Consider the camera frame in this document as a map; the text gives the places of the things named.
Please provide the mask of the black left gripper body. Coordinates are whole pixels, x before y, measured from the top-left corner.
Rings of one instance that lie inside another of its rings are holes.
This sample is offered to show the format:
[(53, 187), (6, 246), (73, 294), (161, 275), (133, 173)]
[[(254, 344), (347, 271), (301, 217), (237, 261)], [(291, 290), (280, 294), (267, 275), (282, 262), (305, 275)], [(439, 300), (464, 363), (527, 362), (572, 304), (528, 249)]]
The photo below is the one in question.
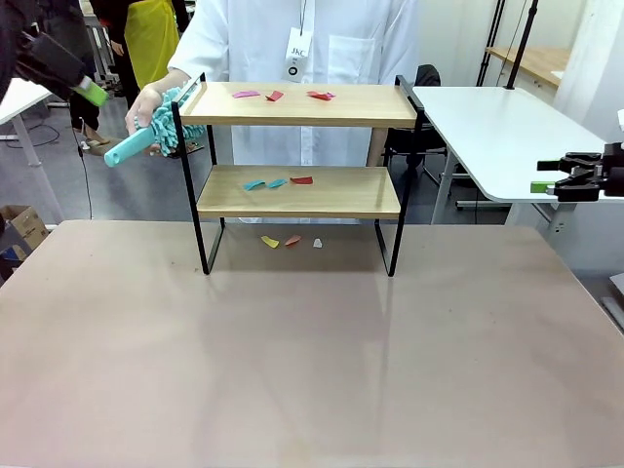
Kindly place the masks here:
[(15, 74), (63, 99), (87, 91), (84, 63), (46, 33), (20, 34)]

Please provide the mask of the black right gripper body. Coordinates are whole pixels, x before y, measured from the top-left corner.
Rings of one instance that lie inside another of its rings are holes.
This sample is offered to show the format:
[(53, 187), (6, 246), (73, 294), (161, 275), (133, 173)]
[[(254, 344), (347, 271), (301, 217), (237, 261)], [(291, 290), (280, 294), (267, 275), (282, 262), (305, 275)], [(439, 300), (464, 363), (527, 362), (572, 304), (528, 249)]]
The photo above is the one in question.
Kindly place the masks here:
[(608, 143), (604, 146), (603, 176), (605, 184), (623, 183), (623, 143)]

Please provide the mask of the person's right hand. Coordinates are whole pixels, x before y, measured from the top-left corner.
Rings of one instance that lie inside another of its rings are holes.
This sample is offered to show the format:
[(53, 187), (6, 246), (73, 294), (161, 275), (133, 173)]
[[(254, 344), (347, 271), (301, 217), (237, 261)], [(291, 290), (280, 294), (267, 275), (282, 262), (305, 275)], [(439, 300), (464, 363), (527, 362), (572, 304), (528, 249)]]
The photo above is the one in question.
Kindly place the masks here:
[(138, 129), (149, 126), (154, 111), (163, 102), (166, 89), (160, 82), (147, 84), (137, 95), (125, 117), (128, 134), (133, 135)]

